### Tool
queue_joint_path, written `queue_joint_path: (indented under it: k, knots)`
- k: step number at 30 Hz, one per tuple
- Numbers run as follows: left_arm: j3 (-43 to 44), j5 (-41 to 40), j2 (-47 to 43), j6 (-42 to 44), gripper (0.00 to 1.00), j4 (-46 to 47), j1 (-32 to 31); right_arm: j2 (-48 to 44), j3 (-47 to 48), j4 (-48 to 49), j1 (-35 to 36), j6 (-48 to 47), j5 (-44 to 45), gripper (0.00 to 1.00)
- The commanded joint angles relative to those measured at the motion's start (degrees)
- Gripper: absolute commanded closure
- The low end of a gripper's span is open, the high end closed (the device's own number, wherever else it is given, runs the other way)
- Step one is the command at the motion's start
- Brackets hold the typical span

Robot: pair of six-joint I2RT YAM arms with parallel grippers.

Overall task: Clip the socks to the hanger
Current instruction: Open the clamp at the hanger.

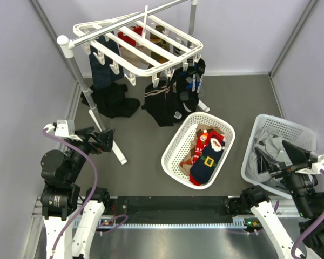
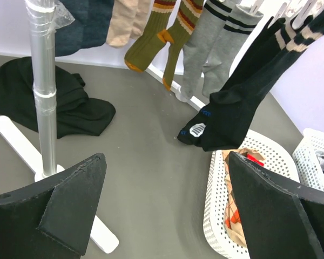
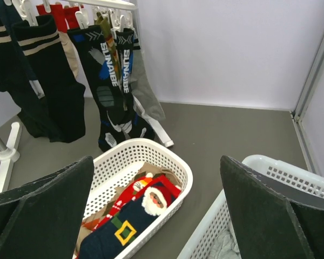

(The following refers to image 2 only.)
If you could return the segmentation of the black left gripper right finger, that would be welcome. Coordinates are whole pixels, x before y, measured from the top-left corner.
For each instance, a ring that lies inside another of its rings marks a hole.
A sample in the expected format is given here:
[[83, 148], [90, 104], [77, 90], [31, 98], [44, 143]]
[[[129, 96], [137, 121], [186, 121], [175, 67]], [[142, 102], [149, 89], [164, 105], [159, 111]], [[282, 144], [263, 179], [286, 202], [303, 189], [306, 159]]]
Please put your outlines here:
[[250, 258], [324, 258], [324, 192], [230, 152], [229, 174]]

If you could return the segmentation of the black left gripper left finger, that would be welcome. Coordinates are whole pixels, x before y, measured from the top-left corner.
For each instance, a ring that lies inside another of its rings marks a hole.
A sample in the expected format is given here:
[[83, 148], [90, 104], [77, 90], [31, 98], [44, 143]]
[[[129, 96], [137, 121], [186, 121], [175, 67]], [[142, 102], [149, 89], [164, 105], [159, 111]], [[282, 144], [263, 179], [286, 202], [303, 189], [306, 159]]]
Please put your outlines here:
[[0, 258], [85, 255], [105, 174], [105, 155], [97, 153], [60, 173], [0, 194]]

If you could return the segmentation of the black sock with logo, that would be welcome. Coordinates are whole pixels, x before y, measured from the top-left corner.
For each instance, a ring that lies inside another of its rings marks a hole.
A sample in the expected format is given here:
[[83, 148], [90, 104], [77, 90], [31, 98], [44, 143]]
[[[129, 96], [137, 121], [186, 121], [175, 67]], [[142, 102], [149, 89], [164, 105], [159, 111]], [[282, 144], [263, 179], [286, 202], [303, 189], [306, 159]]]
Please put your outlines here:
[[205, 152], [239, 148], [260, 103], [245, 91], [213, 93], [209, 104], [180, 130], [177, 139]]

